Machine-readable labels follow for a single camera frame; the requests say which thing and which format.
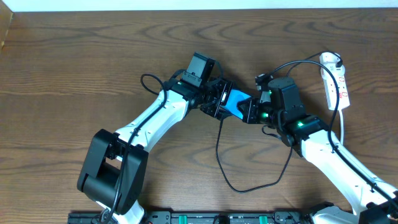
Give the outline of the blue Galaxy smartphone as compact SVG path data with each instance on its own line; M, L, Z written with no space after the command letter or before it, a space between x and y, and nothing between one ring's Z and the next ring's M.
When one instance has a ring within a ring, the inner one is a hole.
M251 96L242 92L241 90L232 89L229 93L229 97L225 98L225 105L221 105L221 108L230 112L232 115L239 119L243 119L243 114L238 110L238 103L249 99Z

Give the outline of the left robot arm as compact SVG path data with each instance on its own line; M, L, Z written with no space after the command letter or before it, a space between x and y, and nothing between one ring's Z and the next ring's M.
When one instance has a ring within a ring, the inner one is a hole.
M188 68L177 70L167 81L150 74L160 84L155 101L124 127L113 133L101 129L93 136L76 187L104 208L94 222L140 222L144 211L137 198L150 151L189 111L219 105L223 75L211 76L219 66L217 60L195 52Z

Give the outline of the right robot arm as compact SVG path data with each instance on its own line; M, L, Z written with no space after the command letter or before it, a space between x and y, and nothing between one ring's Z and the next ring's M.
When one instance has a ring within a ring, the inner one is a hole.
M239 101L245 123L275 129L282 142L312 163L351 205L345 212L324 203L308 214L311 223L395 223L397 189L354 157L318 116L306 113L292 78L263 80L262 96Z

